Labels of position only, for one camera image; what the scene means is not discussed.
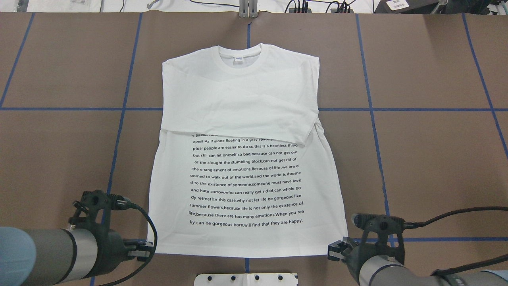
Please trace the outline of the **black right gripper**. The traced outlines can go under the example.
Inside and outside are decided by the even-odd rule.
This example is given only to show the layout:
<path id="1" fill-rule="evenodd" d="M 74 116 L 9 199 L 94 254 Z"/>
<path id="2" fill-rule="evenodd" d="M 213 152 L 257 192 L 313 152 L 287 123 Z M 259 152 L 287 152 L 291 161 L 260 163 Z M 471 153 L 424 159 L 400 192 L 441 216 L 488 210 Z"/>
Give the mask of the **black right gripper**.
<path id="1" fill-rule="evenodd" d="M 380 242 L 358 243 L 351 238 L 328 245 L 328 260 L 344 262 L 353 278 L 360 278 L 360 270 L 368 259 L 386 255 L 397 258 L 397 248 Z"/>

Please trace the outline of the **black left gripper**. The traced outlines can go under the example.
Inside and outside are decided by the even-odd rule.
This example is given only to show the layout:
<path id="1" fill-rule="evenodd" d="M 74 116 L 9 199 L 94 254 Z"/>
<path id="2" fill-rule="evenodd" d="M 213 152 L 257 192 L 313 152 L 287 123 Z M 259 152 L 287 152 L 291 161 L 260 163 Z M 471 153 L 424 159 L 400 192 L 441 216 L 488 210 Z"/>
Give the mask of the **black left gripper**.
<path id="1" fill-rule="evenodd" d="M 94 236 L 98 247 L 94 274 L 108 274 L 129 259 L 147 261 L 154 250 L 154 243 L 146 240 L 127 240 L 125 246 L 120 234 L 112 230 Z"/>

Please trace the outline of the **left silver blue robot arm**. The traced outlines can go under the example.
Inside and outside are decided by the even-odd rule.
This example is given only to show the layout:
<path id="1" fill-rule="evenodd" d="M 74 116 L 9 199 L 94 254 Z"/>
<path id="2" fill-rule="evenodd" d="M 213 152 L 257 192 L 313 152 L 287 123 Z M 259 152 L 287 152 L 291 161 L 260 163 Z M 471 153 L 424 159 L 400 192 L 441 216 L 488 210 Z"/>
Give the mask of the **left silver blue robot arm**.
<path id="1" fill-rule="evenodd" d="M 22 230 L 1 228 L 2 286 L 52 286 L 109 274 L 122 262 L 145 264 L 155 244 L 122 239 L 109 230 L 103 237 L 83 228 Z"/>

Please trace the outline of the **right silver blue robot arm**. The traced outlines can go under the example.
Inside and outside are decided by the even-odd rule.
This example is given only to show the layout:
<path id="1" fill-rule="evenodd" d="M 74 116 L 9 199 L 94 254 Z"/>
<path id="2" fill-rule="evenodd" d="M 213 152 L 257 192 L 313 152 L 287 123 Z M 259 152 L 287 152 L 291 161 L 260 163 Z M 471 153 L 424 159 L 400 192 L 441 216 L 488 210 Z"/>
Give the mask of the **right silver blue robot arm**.
<path id="1" fill-rule="evenodd" d="M 501 242 L 410 242 L 403 261 L 372 243 L 345 239 L 328 246 L 328 259 L 342 262 L 360 286 L 506 286 L 507 262 L 460 268 L 506 250 Z"/>

